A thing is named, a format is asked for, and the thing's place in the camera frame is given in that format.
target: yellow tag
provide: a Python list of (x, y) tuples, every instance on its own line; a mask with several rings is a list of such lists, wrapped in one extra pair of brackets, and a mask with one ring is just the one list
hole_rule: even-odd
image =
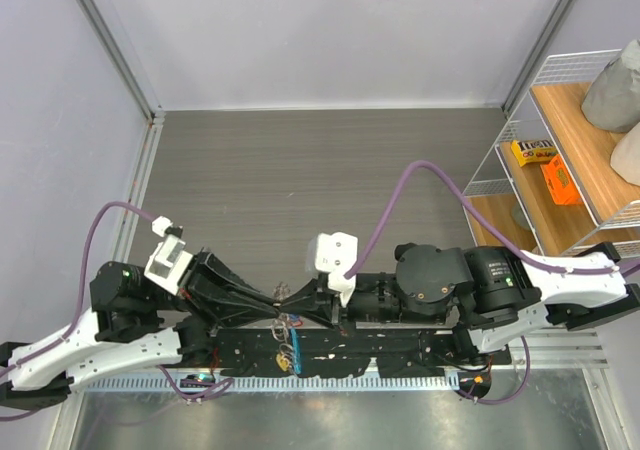
[(289, 371), (289, 360), (287, 360), (281, 353), (276, 355), (276, 363), (283, 372)]

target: reflective metal surface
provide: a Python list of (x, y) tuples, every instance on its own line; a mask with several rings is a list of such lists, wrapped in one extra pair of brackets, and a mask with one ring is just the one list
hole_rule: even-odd
[[(513, 370), (494, 371), (489, 396), (518, 383)], [(134, 427), (93, 425), (101, 411), (135, 422), (174, 401), (169, 393), (87, 394), (72, 448), (606, 448), (579, 370), (534, 370), (520, 398), (498, 406), (452, 392), (229, 394), (202, 406), (180, 403)]]

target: wooden floor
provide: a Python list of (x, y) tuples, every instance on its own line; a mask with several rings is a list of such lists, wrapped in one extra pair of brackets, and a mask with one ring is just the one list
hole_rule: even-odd
[[(440, 165), (464, 186), (504, 124), (498, 109), (173, 112), (165, 121), (144, 208), (185, 227), (188, 248), (210, 247), (270, 292), (308, 278), (308, 241), (357, 235), (362, 248), (405, 166)], [(130, 261), (158, 239), (139, 225)], [(393, 271), (409, 241), (473, 244), (464, 214), (425, 171), (409, 182), (364, 271)]]

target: shelf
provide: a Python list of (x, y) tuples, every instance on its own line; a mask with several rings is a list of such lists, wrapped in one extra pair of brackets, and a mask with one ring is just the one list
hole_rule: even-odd
[(589, 85), (536, 85), (531, 92), (594, 219), (604, 223), (630, 202), (640, 200), (640, 186), (627, 183), (609, 165), (624, 134), (596, 128), (582, 114)]
[[(501, 143), (498, 151), (507, 165), (546, 255), (561, 255), (585, 235), (593, 232), (595, 224), (584, 205), (553, 203), (540, 164), (530, 163), (520, 167), (510, 143)], [(601, 230), (581, 246), (591, 246), (603, 241), (626, 242), (637, 239), (633, 229)]]
[[(535, 248), (536, 241), (533, 233), (520, 227), (511, 216), (511, 209), (514, 205), (518, 205), (518, 200), (513, 193), (470, 197), (469, 200), (484, 218), (518, 248), (529, 251)], [(475, 218), (469, 214), (467, 218), (477, 245), (502, 246)]]

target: beige bag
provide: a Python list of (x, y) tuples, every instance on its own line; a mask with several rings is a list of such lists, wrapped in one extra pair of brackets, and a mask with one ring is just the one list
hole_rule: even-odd
[(640, 185), (640, 123), (613, 149), (611, 167), (627, 182)]

